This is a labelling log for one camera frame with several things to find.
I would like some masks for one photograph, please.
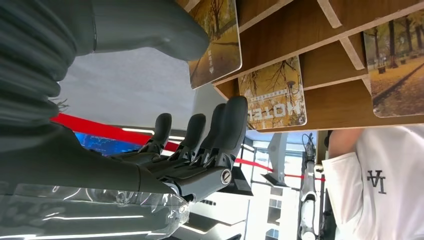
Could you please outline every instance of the blue screen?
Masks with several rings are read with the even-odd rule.
[[[95,150],[104,156],[137,150],[142,147],[138,144],[88,135],[80,132],[75,132],[75,136],[84,148]]]

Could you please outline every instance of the robotic hand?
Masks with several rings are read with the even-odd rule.
[[[114,157],[50,122],[59,110],[48,99],[76,56],[153,47],[201,57],[208,36],[175,1],[2,0],[0,12],[1,239],[162,239],[187,221],[186,200],[229,186],[246,130],[243,97],[218,106],[220,130],[211,128],[197,154],[204,116],[195,116],[202,127],[187,130],[169,158],[160,157],[166,114],[145,147]]]

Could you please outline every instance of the logo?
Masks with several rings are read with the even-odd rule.
[[[386,177],[380,176],[382,172],[383,172],[382,170],[376,170],[375,171],[376,175],[374,176],[373,171],[370,170],[368,171],[369,176],[366,177],[366,180],[367,181],[371,180],[372,186],[374,188],[376,188],[380,183],[380,191],[378,193],[387,194],[387,192],[384,191],[384,179],[386,179]]]

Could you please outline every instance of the person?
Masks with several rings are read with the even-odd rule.
[[[322,162],[344,239],[424,240],[424,125],[334,130]]]

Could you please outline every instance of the autumn tree postcard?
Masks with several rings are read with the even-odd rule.
[[[264,67],[238,79],[247,98],[247,122],[253,129],[305,125],[307,122],[299,57]]]
[[[202,0],[190,15],[209,36],[204,55],[189,61],[191,88],[196,89],[242,67],[235,0]]]
[[[424,114],[424,11],[364,31],[377,117]]]

